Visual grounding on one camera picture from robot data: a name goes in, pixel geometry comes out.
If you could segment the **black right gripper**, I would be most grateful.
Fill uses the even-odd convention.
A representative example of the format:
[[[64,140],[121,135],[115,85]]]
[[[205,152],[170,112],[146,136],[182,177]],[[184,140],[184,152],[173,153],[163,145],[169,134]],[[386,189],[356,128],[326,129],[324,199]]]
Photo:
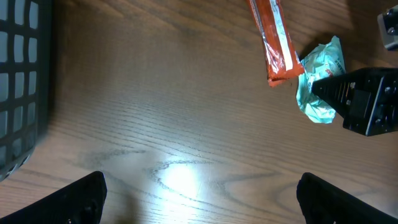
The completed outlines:
[[[362,68],[323,78],[313,83],[312,93],[344,117],[345,129],[364,136],[397,131],[396,68]]]

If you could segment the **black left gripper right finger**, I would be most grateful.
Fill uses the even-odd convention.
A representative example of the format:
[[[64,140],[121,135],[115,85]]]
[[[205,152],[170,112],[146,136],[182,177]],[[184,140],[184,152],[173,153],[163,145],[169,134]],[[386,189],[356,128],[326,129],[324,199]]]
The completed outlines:
[[[299,180],[296,195],[307,224],[397,224],[396,218],[309,172]]]

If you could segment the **teal snack wrapper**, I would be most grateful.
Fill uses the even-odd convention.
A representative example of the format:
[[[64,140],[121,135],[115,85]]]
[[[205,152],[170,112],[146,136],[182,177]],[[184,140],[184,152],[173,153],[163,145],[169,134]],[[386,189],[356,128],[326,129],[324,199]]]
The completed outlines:
[[[301,60],[305,72],[298,76],[296,100],[298,107],[314,123],[332,123],[336,111],[312,93],[315,81],[346,72],[340,39],[332,37],[327,44],[315,47]]]

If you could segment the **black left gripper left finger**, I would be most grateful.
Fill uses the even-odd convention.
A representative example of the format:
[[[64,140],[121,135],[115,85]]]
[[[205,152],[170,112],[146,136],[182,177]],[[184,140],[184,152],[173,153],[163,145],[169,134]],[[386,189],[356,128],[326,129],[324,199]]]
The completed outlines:
[[[1,218],[1,224],[99,224],[106,195],[104,174],[95,171]]]

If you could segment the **orange snack bar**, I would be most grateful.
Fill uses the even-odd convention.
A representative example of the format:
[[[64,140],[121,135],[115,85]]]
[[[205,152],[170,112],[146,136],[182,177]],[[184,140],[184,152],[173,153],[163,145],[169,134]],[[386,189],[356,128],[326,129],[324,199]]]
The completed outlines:
[[[304,72],[285,25],[279,0],[247,0],[261,34],[267,65],[267,79],[275,87]]]

